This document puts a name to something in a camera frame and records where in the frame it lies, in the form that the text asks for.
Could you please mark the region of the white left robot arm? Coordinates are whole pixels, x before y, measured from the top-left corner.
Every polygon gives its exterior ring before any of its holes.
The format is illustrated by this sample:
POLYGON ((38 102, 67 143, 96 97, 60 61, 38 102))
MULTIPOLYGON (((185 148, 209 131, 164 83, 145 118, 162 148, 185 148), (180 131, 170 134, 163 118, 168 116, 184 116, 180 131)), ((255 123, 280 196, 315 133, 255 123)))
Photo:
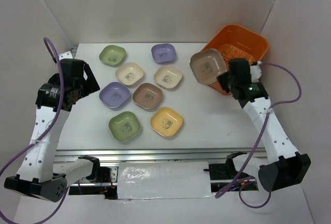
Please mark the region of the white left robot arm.
POLYGON ((65 190, 82 178, 90 182, 102 176, 99 159, 83 155, 58 170, 53 169, 59 139, 73 105, 99 91, 90 66, 79 59, 62 59, 62 71, 38 90, 36 120, 28 150, 14 176, 4 187, 21 195, 57 202, 65 190))

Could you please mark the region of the taupe square panda plate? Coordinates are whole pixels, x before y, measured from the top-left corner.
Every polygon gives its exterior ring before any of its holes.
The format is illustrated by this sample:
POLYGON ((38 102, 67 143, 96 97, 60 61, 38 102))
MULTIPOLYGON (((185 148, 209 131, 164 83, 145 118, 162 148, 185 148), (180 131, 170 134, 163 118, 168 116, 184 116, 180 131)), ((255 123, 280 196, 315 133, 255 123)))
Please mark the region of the taupe square panda plate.
POLYGON ((204 85, 217 81, 217 77, 227 71, 221 53, 216 49, 207 49, 194 54, 189 61, 196 80, 204 85))

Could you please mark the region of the yellow square panda plate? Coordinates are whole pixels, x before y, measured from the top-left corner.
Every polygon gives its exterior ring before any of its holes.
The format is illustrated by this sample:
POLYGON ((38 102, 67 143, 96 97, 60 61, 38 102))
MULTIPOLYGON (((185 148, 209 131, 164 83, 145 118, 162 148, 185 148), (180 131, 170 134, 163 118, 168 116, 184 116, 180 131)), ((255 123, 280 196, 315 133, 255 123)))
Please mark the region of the yellow square panda plate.
POLYGON ((150 119, 152 129, 163 137, 174 136, 183 124, 183 117, 169 107, 162 107, 150 119))

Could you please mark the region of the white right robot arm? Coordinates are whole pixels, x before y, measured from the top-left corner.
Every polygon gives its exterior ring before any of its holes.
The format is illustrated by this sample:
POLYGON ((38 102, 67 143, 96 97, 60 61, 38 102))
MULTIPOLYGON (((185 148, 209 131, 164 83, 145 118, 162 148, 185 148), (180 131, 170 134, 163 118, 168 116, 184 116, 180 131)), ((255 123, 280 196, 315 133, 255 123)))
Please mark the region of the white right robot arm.
POLYGON ((227 72, 218 76, 218 82, 239 102, 259 135, 250 153, 227 156, 227 176, 238 179, 242 173, 251 175, 258 188, 266 192, 301 183, 311 160, 298 151, 278 121, 274 107, 281 102, 272 103, 260 81, 261 62, 249 64, 244 58, 234 58, 228 65, 227 72))

